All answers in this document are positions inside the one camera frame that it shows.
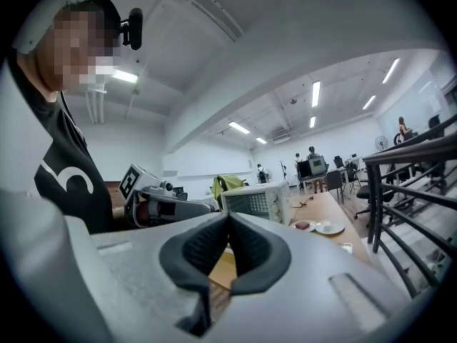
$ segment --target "white plate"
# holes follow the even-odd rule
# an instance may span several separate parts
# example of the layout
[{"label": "white plate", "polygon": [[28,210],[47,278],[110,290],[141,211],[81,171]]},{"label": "white plate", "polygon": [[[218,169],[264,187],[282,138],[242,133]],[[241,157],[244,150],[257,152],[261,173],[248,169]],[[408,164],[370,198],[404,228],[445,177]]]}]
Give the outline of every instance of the white plate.
[{"label": "white plate", "polygon": [[[295,225],[297,225],[299,222],[303,222],[303,221],[306,221],[309,223],[309,227],[307,227],[306,229],[302,230],[302,229],[297,229],[295,227]],[[317,222],[315,221],[311,221],[311,220],[300,220],[300,221],[297,221],[297,222],[294,222],[291,227],[293,227],[294,229],[297,229],[297,230],[300,230],[301,232],[313,232],[316,228],[316,225],[317,225]]]},{"label": "white plate", "polygon": [[339,232],[342,232],[344,230],[344,224],[340,222],[330,222],[330,230],[325,231],[323,229],[323,222],[319,222],[316,225],[316,231],[319,234],[324,234],[324,235],[334,235],[338,234]]}]

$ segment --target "man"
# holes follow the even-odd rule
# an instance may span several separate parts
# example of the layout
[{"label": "man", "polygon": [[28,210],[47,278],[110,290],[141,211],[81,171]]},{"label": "man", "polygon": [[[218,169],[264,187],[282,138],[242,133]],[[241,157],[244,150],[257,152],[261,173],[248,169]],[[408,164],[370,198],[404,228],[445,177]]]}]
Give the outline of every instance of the man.
[{"label": "man", "polygon": [[[309,147],[309,155],[308,157],[306,158],[306,160],[310,160],[312,158],[315,158],[315,157],[319,157],[320,155],[314,150],[314,146],[310,146]],[[319,189],[321,190],[321,193],[323,192],[323,187],[322,187],[322,179],[318,179],[318,180],[313,180],[313,186],[314,186],[314,193],[317,193],[317,183],[319,182]]]},{"label": "man", "polygon": [[303,159],[300,157],[300,154],[297,152],[295,154],[295,169],[297,169],[298,183],[300,184],[298,186],[298,189],[301,191],[305,189],[305,186],[303,185],[303,182],[301,181],[300,169],[298,168],[298,163],[300,163],[302,161],[303,161]]},{"label": "man", "polygon": [[260,164],[257,164],[257,179],[260,184],[266,183],[266,173]]},{"label": "man", "polygon": [[[84,220],[91,234],[129,226],[124,208],[112,209],[86,142],[57,97],[94,74],[101,59],[116,56],[120,24],[121,17],[109,0],[68,4],[57,12],[33,51],[23,54],[13,49],[8,56],[22,96],[53,139],[34,177],[36,188],[65,215]],[[139,205],[136,217],[149,222],[147,202]]]}]

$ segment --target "cup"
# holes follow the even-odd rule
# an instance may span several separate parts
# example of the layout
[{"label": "cup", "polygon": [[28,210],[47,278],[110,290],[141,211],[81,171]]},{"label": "cup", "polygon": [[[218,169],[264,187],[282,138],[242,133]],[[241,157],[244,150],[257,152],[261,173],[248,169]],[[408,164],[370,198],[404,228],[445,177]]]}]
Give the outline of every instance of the cup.
[{"label": "cup", "polygon": [[324,221],[322,223],[322,225],[323,225],[323,230],[325,232],[330,232],[331,231],[331,223],[330,223],[330,221]]}]

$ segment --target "black t-shirt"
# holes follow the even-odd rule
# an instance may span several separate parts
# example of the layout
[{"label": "black t-shirt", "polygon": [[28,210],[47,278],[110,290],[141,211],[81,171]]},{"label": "black t-shirt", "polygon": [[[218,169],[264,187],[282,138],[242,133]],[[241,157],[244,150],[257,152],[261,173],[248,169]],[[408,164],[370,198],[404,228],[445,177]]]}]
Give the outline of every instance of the black t-shirt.
[{"label": "black t-shirt", "polygon": [[63,214],[83,219],[89,233],[112,231],[111,197],[81,132],[57,101],[47,102],[26,78],[17,64],[16,50],[8,56],[8,64],[19,90],[53,140],[35,174],[38,192]]}]

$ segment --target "cable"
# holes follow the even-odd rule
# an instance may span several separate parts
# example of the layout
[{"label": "cable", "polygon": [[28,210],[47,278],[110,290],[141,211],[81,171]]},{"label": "cable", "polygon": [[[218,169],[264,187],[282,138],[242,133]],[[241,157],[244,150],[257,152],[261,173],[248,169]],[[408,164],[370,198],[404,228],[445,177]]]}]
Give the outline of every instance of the cable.
[{"label": "cable", "polygon": [[300,209],[301,207],[306,206],[306,202],[307,202],[307,201],[312,201],[313,199],[314,199],[314,196],[311,196],[311,197],[309,197],[304,203],[303,203],[303,202],[300,202],[300,206],[297,206],[297,207],[296,207],[296,206],[293,206],[292,208],[293,208],[293,209]]}]

